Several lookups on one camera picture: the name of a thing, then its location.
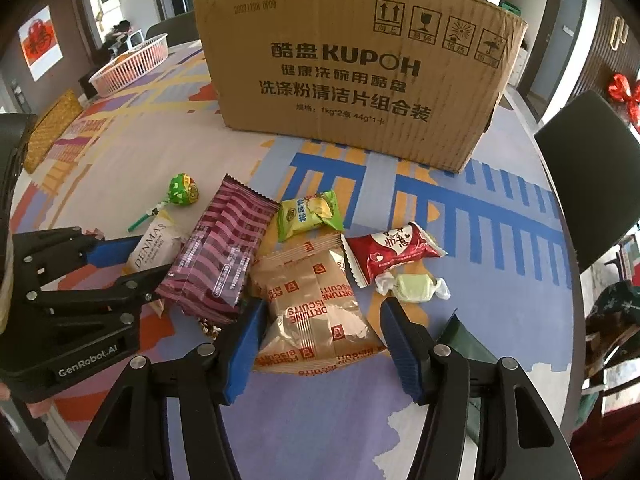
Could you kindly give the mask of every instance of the blue gripper pad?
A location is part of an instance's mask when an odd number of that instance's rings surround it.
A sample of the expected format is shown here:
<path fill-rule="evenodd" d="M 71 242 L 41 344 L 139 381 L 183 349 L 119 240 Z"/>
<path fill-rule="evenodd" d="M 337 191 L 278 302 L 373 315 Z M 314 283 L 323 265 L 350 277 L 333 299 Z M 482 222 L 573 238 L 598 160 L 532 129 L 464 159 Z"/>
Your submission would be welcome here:
<path fill-rule="evenodd" d="M 393 302 L 398 304 L 400 314 L 394 307 Z M 402 328 L 402 324 L 404 324 L 402 319 L 398 319 L 401 316 L 409 322 L 396 298 L 388 298 L 380 305 L 380 328 L 385 337 L 386 347 L 391 352 L 391 358 L 400 377 L 402 389 L 407 395 L 411 396 L 414 402 L 418 402 L 423 396 L 420 361 L 414 355 L 406 333 Z"/>
<path fill-rule="evenodd" d="M 254 367 L 266 324 L 267 302 L 260 300 L 258 307 L 246 320 L 245 330 L 238 336 L 236 347 L 229 357 L 226 386 L 222 392 L 228 404 L 244 392 L 249 374 Z"/>
<path fill-rule="evenodd" d="M 130 236 L 117 240 L 100 240 L 96 246 L 86 254 L 86 262 L 89 265 L 103 269 L 127 261 L 129 255 L 136 248 L 142 236 Z"/>

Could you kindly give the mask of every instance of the red and white wrapper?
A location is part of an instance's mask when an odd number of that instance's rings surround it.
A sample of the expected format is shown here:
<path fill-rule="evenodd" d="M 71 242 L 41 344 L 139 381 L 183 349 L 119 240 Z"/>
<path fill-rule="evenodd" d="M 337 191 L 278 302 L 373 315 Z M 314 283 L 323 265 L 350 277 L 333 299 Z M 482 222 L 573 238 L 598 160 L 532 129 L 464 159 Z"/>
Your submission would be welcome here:
<path fill-rule="evenodd" d="M 382 233 L 342 237 L 344 252 L 358 286 L 370 285 L 376 276 L 394 267 L 447 253 L 415 222 Z"/>
<path fill-rule="evenodd" d="M 227 324 L 280 204 L 226 175 L 156 292 L 190 316 Z"/>

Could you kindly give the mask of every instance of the white plastic basket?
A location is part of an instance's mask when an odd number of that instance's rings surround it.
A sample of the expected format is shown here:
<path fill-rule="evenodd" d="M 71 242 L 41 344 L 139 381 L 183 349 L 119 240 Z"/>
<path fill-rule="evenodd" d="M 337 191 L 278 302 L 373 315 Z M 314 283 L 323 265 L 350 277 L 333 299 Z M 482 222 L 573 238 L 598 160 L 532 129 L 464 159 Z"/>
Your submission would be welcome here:
<path fill-rule="evenodd" d="M 167 57 L 166 34 L 161 34 L 137 45 L 134 53 L 121 62 L 103 66 L 89 78 L 89 83 L 100 97 L 107 97 L 151 72 Z"/>

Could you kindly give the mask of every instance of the brown cardboard box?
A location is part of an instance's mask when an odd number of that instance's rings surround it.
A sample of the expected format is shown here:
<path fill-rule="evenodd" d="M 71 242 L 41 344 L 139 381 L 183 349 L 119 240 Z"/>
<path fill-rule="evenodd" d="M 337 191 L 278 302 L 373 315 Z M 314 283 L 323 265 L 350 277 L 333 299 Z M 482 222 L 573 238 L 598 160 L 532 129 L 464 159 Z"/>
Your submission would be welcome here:
<path fill-rule="evenodd" d="M 484 0 L 194 0 L 225 124 L 460 171 L 526 23 Z"/>

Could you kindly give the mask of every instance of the red ribbon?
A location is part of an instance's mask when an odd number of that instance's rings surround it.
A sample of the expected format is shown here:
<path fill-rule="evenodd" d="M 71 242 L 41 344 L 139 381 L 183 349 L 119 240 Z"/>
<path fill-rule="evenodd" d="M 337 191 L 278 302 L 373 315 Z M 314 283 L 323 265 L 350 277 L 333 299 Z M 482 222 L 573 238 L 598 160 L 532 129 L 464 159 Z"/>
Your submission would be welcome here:
<path fill-rule="evenodd" d="M 617 73 L 609 84 L 609 95 L 615 101 L 626 103 L 626 112 L 629 114 L 631 124 L 640 134 L 640 82 L 636 83 L 634 91 L 626 76 Z"/>

